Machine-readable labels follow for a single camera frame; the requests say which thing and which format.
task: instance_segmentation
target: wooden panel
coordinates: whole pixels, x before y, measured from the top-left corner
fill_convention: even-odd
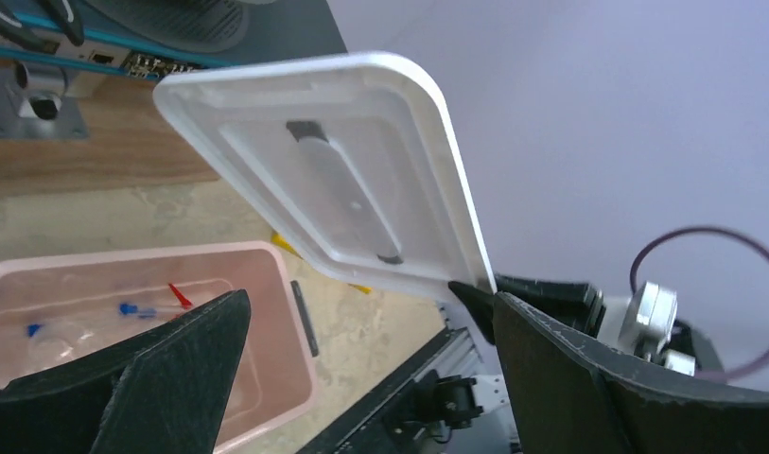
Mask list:
[[[0,197],[216,180],[158,114],[152,88],[108,77],[92,97],[79,99],[88,140],[0,140]]]

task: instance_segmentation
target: pink plastic bin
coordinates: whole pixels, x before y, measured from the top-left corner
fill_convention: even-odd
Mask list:
[[[36,358],[27,326],[46,323],[69,331],[72,325],[93,333],[87,348],[67,352],[61,362],[72,360],[163,323],[120,318],[115,311],[124,301],[177,306],[167,283],[195,305],[234,288],[245,288],[251,299],[248,338],[215,452],[242,445],[312,407],[314,360],[287,270],[281,254],[261,241],[0,263],[0,389],[48,367],[36,364],[51,358]]]

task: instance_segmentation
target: blue electronic device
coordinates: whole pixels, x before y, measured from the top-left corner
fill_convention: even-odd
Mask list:
[[[0,0],[44,40],[29,51],[0,34],[0,57],[160,79],[167,74],[345,51],[326,0],[75,0],[85,40],[75,46],[38,0]]]

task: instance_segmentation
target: wall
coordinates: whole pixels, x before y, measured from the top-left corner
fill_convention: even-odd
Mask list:
[[[716,223],[769,245],[769,0],[330,0],[351,50],[423,65],[446,94],[499,272],[628,293],[634,255]],[[681,239],[644,278],[727,365],[769,344],[769,268]],[[737,384],[769,390],[769,370]]]

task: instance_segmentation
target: beige countertop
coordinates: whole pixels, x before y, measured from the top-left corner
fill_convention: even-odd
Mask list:
[[[203,243],[269,240],[271,228],[222,181],[0,199],[0,261]],[[284,253],[320,344],[315,409],[239,454],[293,453],[438,333],[434,303],[365,295]]]

